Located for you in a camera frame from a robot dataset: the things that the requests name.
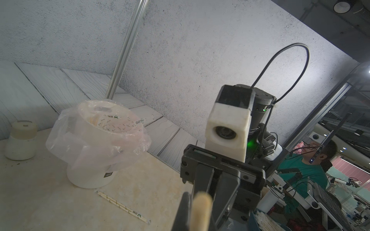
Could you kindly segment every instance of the table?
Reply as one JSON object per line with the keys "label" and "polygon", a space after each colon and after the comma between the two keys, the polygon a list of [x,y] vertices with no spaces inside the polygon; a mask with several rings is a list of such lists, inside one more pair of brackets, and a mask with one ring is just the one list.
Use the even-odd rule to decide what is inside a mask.
{"label": "table", "polygon": [[37,134],[29,160],[4,156],[0,141],[0,230],[171,230],[181,196],[192,185],[149,153],[98,190],[151,220],[148,225],[69,182],[67,164],[45,147],[51,129]]}

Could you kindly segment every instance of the keyboard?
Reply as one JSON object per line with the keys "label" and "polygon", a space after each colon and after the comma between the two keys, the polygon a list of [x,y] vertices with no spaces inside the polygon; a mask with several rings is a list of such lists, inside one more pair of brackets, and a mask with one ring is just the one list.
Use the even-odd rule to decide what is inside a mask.
{"label": "keyboard", "polygon": [[344,231],[353,231],[351,224],[348,222],[347,218],[344,217],[342,210],[336,201],[317,183],[314,183],[313,185],[313,197],[315,200],[321,203],[329,211],[338,223],[341,224]]}

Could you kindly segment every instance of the white textured wall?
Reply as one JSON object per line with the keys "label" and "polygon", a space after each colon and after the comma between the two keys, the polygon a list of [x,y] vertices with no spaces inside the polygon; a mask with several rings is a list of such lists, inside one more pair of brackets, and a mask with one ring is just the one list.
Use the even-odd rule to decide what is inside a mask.
{"label": "white textured wall", "polygon": [[[202,141],[220,87],[252,84],[290,43],[307,44],[311,61],[273,111],[279,143],[357,64],[270,0],[150,0],[143,21],[120,86]],[[305,59],[303,48],[284,52],[257,87],[280,97]]]}
{"label": "white textured wall", "polygon": [[1,0],[0,60],[112,74],[136,0]]}

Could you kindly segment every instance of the green shirt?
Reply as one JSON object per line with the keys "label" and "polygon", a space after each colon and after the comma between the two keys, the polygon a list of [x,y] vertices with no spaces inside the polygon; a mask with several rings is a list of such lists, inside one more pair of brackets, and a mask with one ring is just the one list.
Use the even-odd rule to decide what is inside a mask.
{"label": "green shirt", "polygon": [[[302,162],[302,157],[295,157],[293,159],[289,159],[292,157],[287,157],[277,169],[290,169],[290,168],[298,168],[302,173],[302,179],[296,181],[292,184],[292,187],[296,189],[297,193],[299,193],[303,198],[306,198],[308,196],[307,193],[307,182],[308,177],[310,177],[310,180],[320,185],[323,189],[327,186],[327,178],[325,175],[324,170],[320,165],[308,165]],[[279,174],[281,178],[283,178],[285,181],[289,180],[295,175],[295,173],[282,173]],[[298,201],[296,201],[294,198],[291,198],[289,196],[284,197],[284,201],[286,203],[285,206],[285,213],[292,213],[295,211],[295,209],[299,206]]]}

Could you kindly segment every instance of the man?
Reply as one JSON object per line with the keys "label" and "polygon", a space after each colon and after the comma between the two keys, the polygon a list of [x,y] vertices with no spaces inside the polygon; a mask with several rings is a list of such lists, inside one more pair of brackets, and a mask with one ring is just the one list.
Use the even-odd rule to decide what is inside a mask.
{"label": "man", "polygon": [[[301,155],[294,154],[292,157],[286,157],[285,160],[277,168],[279,169],[289,169],[289,168],[298,168],[302,173],[302,178],[292,184],[292,187],[299,193],[303,198],[308,196],[307,193],[307,181],[311,181],[320,185],[323,189],[327,186],[327,178],[324,170],[321,167],[323,161],[330,160],[337,153],[337,145],[334,141],[330,141],[326,147],[322,149],[320,154],[316,159],[309,163],[310,159],[315,155],[320,146],[318,142],[312,141],[302,148]],[[295,173],[282,173],[279,174],[281,178],[285,181],[289,180],[295,175]],[[284,201],[286,203],[284,213],[289,214],[295,212],[295,209],[299,206],[299,203],[292,198],[290,195],[285,194]]]}

